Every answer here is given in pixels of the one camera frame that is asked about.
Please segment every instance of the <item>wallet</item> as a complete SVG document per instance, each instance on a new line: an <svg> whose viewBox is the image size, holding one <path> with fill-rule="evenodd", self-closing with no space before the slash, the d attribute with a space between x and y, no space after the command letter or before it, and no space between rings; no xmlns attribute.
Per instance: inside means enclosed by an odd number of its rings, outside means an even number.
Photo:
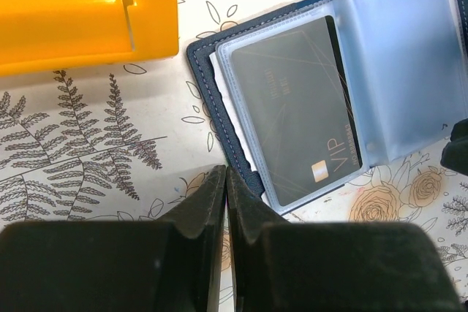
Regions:
<svg viewBox="0 0 468 312"><path fill-rule="evenodd" d="M271 207L283 214L337 189L373 166L388 164L449 135L454 124L468 116L466 6L467 0L303 0L190 44L187 58L230 165L255 194L266 193ZM341 55L338 61L343 66L342 77L346 77L344 101L349 101L352 109L352 126L347 125L343 135L349 137L355 168L332 179L330 159L309 161L307 155L316 152L313 144L307 144L304 135L293 136L281 156L284 170L275 166L275 172L283 172L276 178L269 164L274 158L259 138L261 129L267 127L252 123L255 118L261 121L262 115L269 121L267 111L261 110L267 100L262 100L261 94L258 101L252 97L250 74L243 73L248 63L242 63L242 55L251 53L255 43L277 39L280 34L305 33L308 30L304 26L310 28L313 23L308 38L325 33L330 23L336 30ZM254 49L275 55L272 45ZM307 69L301 68L300 61L305 60L296 61L295 68L304 75ZM274 80L269 78L268 69L263 71L266 81ZM278 87L279 93L275 89L268 92L270 98L289 93L288 84L281 78ZM305 98L302 109L310 113L304 116L313 113L312 102L322 95L318 85L310 87L310 99ZM290 101L298 104L296 98ZM301 129L307 131L309 139L322 129L320 121L325 123L324 115L311 120L294 114L288 118L294 124L285 128L312 123L310 128ZM293 150L299 140L307 144L301 152ZM329 137L327 141L327 151L339 151L341 140ZM310 187L302 183L292 186L290 179L304 168L299 162L302 156L308 166L298 177L310 178ZM285 178L289 183L280 184Z"/></svg>

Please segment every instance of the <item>card holder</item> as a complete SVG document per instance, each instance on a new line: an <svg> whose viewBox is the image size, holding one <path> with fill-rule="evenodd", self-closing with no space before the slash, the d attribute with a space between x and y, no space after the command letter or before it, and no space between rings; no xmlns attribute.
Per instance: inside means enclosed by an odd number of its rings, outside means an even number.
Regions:
<svg viewBox="0 0 468 312"><path fill-rule="evenodd" d="M327 0L219 43L216 53L272 207L285 213L377 164L435 142L467 116L466 55L456 0ZM234 50L335 18L362 167L288 205L279 203L231 64Z"/></svg>

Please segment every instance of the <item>rose print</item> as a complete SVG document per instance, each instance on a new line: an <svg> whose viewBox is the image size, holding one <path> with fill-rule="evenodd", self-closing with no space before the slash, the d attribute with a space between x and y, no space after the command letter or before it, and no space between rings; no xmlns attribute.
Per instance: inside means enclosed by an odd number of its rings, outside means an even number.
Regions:
<svg viewBox="0 0 468 312"><path fill-rule="evenodd" d="M392 185L365 190L352 206L351 221L394 221L398 219L399 191Z"/></svg>
<svg viewBox="0 0 468 312"><path fill-rule="evenodd" d="M421 173L414 179L409 190L402 192L400 199L405 204L423 208L439 196L441 182L442 177L438 172L429 170Z"/></svg>

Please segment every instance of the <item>navy blue wallet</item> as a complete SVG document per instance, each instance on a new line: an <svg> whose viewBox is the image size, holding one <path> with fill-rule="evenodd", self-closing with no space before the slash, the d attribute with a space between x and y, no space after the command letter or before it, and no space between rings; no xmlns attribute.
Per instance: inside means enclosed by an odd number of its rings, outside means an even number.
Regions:
<svg viewBox="0 0 468 312"><path fill-rule="evenodd" d="M384 16L386 11L388 11L388 18L395 17L395 15L391 14L390 9L378 9L379 0L303 0L269 12L253 20L248 20L228 30L193 42L187 48L186 54L230 165L239 171L248 187L259 196L265 191L265 181L262 182L262 177L260 177L258 172L252 172L250 164L244 155L236 130L231 123L230 117L224 107L222 96L217 88L214 79L214 68L209 56L217 51L217 48L219 48L220 52L223 52L228 42L235 42L237 38L248 37L253 33L258 33L262 28L271 27L273 23L281 23L287 19L293 19L296 14L304 13L308 9L314 9L332 1L335 4L335 8L345 9L344 12L346 14L351 14L357 18L357 25L352 30L353 42L346 43L346 40L343 39L342 50L346 56L344 61L345 63L347 61L348 70L351 72L351 75L368 75L370 77L367 80L363 80L366 82L365 84L350 83L354 85L355 100L361 104L361 106L357 106L355 113L362 116L361 124L358 127L364 131L362 132L364 136L360 142L362 144L361 149L368 149L366 164L369 167L388 163L441 139L441 137L444 137L451 130L450 127L455 122L466 118L468 114L468 83L466 83L466 87L465 82L460 83L461 80L468 82L465 75L465 61L467 59L465 44L468 39L468 18L465 8L468 5L467 0L452 0L452 4L450 4L451 9L457 12L456 14L452 13L450 17L453 16L457 21L452 26L453 31L450 31L450 33L448 31L447 33L444 32L441 36L446 34L448 36L452 34L455 36L455 33L457 33L456 40L459 44L459 50L456 50L457 53L446 50L445 52L448 52L446 57L444 56L444 50L440 49L440 45L438 45L438 49L434 49L435 51L439 50L437 52L434 52L434 50L433 52L428 52L427 50L420 52L418 47L413 45L414 43L424 47L430 47L431 43L424 42L427 36L418 37L418 33L416 33L418 30L414 31L415 34L410 31L411 26L416 26L418 29L422 28L421 35L426 35L427 32L425 31L434 32L434 26L441 27L450 22L448 19L450 11L446 11L447 14L444 17L440 15L434 20L426 21L432 21L433 26L430 23L425 25L425 21L420 24L417 23L417 21L421 21L421 18L424 18L425 12L431 6L431 1L438 6L441 0L390 0L390 2L395 1L404 4L401 9L405 9L405 7L407 7L406 9L420 7L420 9L414 11L414 14L412 14L412 11L401 12L401 17L405 21L407 29L402 31L401 38L398 41L395 41L395 36L392 33L392 30L396 32L399 30L398 28L392 28L397 26L392 25L392 23L396 23L395 21L385 24L386 28L389 28L388 35L386 36L380 33L382 31L373 33L371 29L367 30L367 28L372 27L373 21L380 19L379 16ZM409 40L408 36L411 37L413 35L415 39ZM394 43L398 43L402 48L397 53L398 55L395 55L395 62L374 54L379 51L379 46L395 45ZM453 48L453 40L446 44L448 47L452 45L451 48ZM354 52L359 52L361 58L353 57ZM428 61L427 58L431 57L429 55L435 54L438 55L441 63L443 61L443 64L436 63L436 66L431 66L431 60ZM363 57L366 58L365 62L361 62ZM410 67L411 64L415 63L418 63L419 67L421 67L415 72L415 75L420 77L414 83L405 82L406 77L414 71ZM392 83L393 76L398 77ZM441 89L440 82L444 82L444 80L447 88ZM425 83L421 85L421 82L427 82L428 88L426 90L425 88L419 88L423 85L426 86ZM363 93L361 92L366 89L370 89L371 95L374 94L377 98L369 98L369 94L362 97ZM412 94L419 94L419 98L406 97L405 92L408 91ZM389 97L381 99L380 94L387 94ZM432 110L431 106L434 104L439 104L441 107ZM440 126L446 126L447 128L439 130ZM420 131L420 133L408 132L413 127L415 127L415 130ZM382 145L378 145L377 150L374 150L376 145L371 145L372 143L369 140L381 140ZM284 213L297 206L298 204L292 204L292 206L287 208L279 208L279 212Z"/></svg>

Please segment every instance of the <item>white background with leaves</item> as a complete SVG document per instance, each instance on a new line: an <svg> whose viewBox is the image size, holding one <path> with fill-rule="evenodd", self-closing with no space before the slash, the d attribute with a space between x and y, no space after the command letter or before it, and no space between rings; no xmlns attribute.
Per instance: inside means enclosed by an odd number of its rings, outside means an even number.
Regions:
<svg viewBox="0 0 468 312"><path fill-rule="evenodd" d="M116 172L112 171L111 166L106 171L110 175L106 175L103 174L104 170L100 166L94 165L93 169L89 168L88 170L100 175L103 181L109 184L110 189L96 184L99 183L97 181L84 184L85 188L96 187L96 190L105 196L93 197L93 195L87 194L86 196L92 201L86 197L79 197L78 201L86 203L77 206L76 209L79 210L83 207L90 211L90 213L80 213L80 216L119 221L153 220L189 196L212 166L225 163L216 133L210 126L211 120L202 99L198 96L196 83L186 61L186 46L196 37L205 37L210 33L218 32L233 26L235 23L241 23L247 18L253 18L255 15L291 1L297 0L178 0L181 47L180 53L176 57L138 63L138 66L115 64L67 69L67 76L72 77L73 83L77 87L76 96L81 96L80 101L86 104L87 111L91 112L87 119L96 120L93 122L92 128L102 131L101 134L97 135L104 136L106 132L109 132L109 122L106 122L106 118L110 121L108 119L110 115L106 113L106 109L110 109L110 105L107 103L110 100L109 95L112 95L109 76L113 74L124 104L123 108L126 109L124 114L128 116L128 122L132 124L132 127L128 128L137 129L135 135L141 134L141 140L164 137L155 140L157 158L162 165L160 170L148 167L132 153L133 150L130 148L127 150L125 147L122 151L121 170L124 170L126 165L131 167L125 168L131 173L128 176L130 179L126 181L135 188L135 193L140 200L131 198L128 194L131 193L130 190L127 189L128 191L125 192L118 187L118 182L114 182ZM48 117L38 121L31 127L32 129L36 131L56 124L59 128L54 129L48 138L66 135L62 133L66 126L61 124L66 117L60 114L63 109L58 106L61 94L57 89L59 82L54 80L54 76L52 72L40 72L4 77L0 80L0 98L5 92L8 92L11 99L9 109L12 109L22 96L25 96L26 99L21 118L11 128L0 129L0 139L12 134L16 129L20 129L19 123L24 118L38 113L47 114ZM63 140L63 145L67 145L70 140L70 138ZM12 142L1 143L0 161L20 152L18 150L5 150L9 146L11 148L11 144ZM440 172L438 160L444 144L445 141L442 141L427 151L423 151L422 154L415 154L410 160L399 160L388 168L383 167L379 169L378 173L370 172L356 180L355 185L348 184L337 193L329 194L287 215L287 218L291 221L346 221L350 218L353 205L358 201L359 196L368 189L367 187L379 186L379 183L382 184L382 182L385 184L393 182L392 184L395 185L395 179L392 180L392 178L395 178L396 174L404 175L404 180L396 182L398 192L403 191L404 182L406 182L406 186L412 184L413 178L418 176L418 168L413 168L411 172L401 170L406 161L415 164L421 156L428 154L429 159L425 160L424 164L419 165L420 171L430 170L429 166L431 166L436 167L437 172ZM106 145L105 141L96 145L98 151L106 151L110 147L112 145ZM92 157L94 155L83 155L82 162L92 162ZM60 160L66 162L66 158L67 156L61 156ZM1 218L15 213L13 212L14 206L10 205L23 201L21 199L25 196L25 191L19 188L19 183L9 189L4 189L5 182L8 179L15 179L16 176L24 178L23 183L26 184L25 190L29 192L31 204L40 206L49 213L48 215L34 213L37 208L28 205L33 211L29 214L44 219L63 219L63 217L55 216L53 211L58 209L58 211L70 211L69 201L76 198L78 187L54 188L53 183L67 181L67 179L54 179L60 178L59 175L62 172L44 172L45 169L40 168L37 170L18 168L13 167L13 163L13 161L6 164L0 162L0 167L3 167L0 168L0 225L9 223ZM70 172L74 172L73 175L76 175L77 179L80 180L80 170L73 169ZM466 296L468 294L468 250L463 245L468 244L468 233L464 231L465 203L454 200L457 196L464 198L468 193L466 188L460 186L462 182L468 183L468 180L460 175L449 176L444 173L440 194L430 205L423 208L412 208L410 204L404 203L402 197L398 202L399 217L397 219L426 226L429 235L439 247L460 295ZM53 196L52 194L55 193L51 193L49 189L69 191L69 193L62 193L62 199L59 199ZM66 194L70 196L70 199L65 198ZM20 217L23 215L21 211L17 212ZM233 311L232 295L231 274L230 270L226 269L222 273L221 311Z"/></svg>

